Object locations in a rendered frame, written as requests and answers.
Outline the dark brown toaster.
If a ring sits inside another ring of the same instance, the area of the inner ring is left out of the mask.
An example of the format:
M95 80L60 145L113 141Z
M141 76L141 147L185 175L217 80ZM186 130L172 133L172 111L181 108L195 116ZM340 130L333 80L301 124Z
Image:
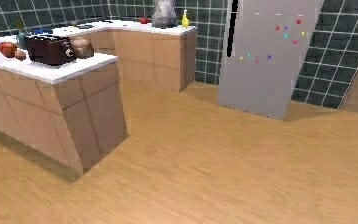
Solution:
M76 59L69 37L31 35L25 37L31 61L50 66L60 66Z

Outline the teal vase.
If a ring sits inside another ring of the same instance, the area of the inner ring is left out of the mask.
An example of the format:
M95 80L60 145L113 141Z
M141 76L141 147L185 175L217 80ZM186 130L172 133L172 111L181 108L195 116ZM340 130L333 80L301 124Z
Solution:
M16 25L18 29L18 34L16 35L17 44L21 49L26 50L27 46L26 46L25 37L27 36L27 32L23 28L23 24L20 20L16 22Z

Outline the red tomato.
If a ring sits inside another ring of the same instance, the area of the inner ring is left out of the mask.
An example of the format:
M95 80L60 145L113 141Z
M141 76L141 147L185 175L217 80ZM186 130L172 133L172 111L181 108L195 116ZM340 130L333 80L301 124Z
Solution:
M14 58L17 46L12 42L0 42L0 52L7 58Z

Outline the wooden kitchen counter white top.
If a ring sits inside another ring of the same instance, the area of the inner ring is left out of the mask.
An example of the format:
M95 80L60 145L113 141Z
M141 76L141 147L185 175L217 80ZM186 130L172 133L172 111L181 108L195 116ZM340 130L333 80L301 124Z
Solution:
M127 136L121 79L179 92L195 75L197 29L110 20L87 29L94 56L51 67L0 52L0 132L84 173Z

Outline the brown bread loaf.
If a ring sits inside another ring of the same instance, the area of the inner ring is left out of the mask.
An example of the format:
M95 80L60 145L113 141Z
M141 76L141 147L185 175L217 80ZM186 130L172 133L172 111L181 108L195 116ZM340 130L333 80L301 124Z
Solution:
M77 58L87 59L94 56L94 49L89 40L75 37L71 39L71 44Z

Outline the grey fridge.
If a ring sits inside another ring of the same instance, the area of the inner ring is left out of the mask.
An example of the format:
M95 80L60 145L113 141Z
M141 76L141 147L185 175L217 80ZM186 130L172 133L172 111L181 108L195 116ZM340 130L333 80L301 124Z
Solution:
M282 119L324 0L239 0L227 57L228 0L218 103Z

